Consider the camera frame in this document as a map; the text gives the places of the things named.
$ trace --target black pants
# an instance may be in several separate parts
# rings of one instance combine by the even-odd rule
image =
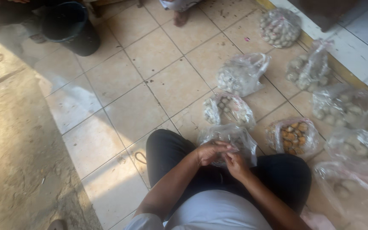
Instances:
[[[189,140],[165,129],[154,131],[147,140],[147,170],[153,187],[196,147]],[[275,154],[258,157],[258,164],[251,171],[260,181],[300,214],[309,196],[312,177],[308,165],[299,157],[290,154]],[[193,195],[207,190],[224,190],[242,196],[255,205],[247,189],[225,168],[202,166],[166,218]]]

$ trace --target tile floor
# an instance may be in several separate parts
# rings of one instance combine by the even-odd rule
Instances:
[[[102,45],[91,56],[53,43],[23,43],[39,60],[39,85],[104,230],[122,229],[150,189],[142,162],[154,130],[170,129],[195,142],[199,130],[210,125],[203,119],[202,102],[220,91],[215,73],[231,56],[272,56],[260,79],[266,87],[244,98],[257,121],[251,136],[259,155],[274,154],[265,141],[269,123],[312,118],[311,94],[284,79],[287,62],[307,48],[296,43],[280,50],[263,42],[257,23],[263,13],[250,0],[207,0],[191,9],[187,25],[176,28],[172,12],[158,0],[145,0],[142,8],[126,1],[92,19]],[[311,165],[328,159],[321,150],[332,129],[313,121],[322,137]],[[307,205],[340,229],[349,224],[316,184]]]

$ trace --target foot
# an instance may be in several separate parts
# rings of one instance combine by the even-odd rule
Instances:
[[[46,40],[43,38],[42,34],[35,34],[29,37],[36,44],[43,43]]]
[[[179,12],[174,11],[174,25],[177,27],[181,27],[187,23],[188,20],[188,11]]]

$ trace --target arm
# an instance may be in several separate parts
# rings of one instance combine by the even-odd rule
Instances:
[[[231,175],[247,188],[274,230],[310,230],[290,207],[252,174],[239,154],[227,153],[225,161]]]
[[[213,141],[189,153],[147,193],[134,216],[152,213],[164,220],[198,169],[214,161],[218,152],[225,152],[231,148],[232,146],[226,142]]]

